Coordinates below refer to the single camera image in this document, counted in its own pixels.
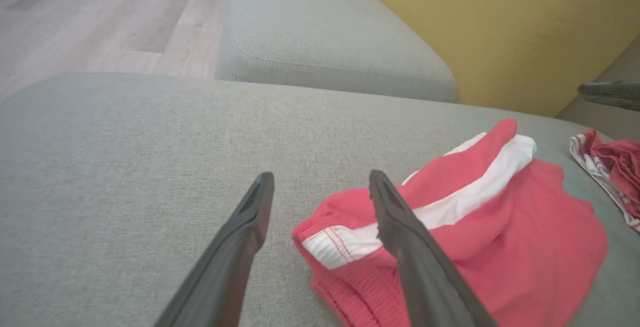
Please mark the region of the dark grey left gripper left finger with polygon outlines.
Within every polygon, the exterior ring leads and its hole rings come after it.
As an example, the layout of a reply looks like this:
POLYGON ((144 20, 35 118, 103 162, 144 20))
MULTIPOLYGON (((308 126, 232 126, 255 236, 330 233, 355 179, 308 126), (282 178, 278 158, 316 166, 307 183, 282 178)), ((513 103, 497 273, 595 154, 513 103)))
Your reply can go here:
POLYGON ((215 234, 156 327, 237 327, 253 260, 268 233, 275 178, 259 174, 215 234))

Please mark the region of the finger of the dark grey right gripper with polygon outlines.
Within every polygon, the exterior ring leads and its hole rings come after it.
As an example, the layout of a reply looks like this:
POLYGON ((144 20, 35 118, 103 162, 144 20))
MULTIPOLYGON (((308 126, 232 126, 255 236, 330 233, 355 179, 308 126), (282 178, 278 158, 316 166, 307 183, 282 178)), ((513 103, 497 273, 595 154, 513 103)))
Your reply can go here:
POLYGON ((578 94, 586 102, 636 112, 640 110, 639 81, 617 80, 584 83, 578 87, 578 94))

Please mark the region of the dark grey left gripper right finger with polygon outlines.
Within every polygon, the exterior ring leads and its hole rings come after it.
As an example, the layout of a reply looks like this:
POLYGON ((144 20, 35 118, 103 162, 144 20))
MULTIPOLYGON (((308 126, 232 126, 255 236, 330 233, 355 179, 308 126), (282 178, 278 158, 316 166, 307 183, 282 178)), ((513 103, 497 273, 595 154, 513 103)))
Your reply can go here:
POLYGON ((371 170, 369 192, 378 238, 397 261, 411 325, 496 326, 473 289, 381 170, 371 170))

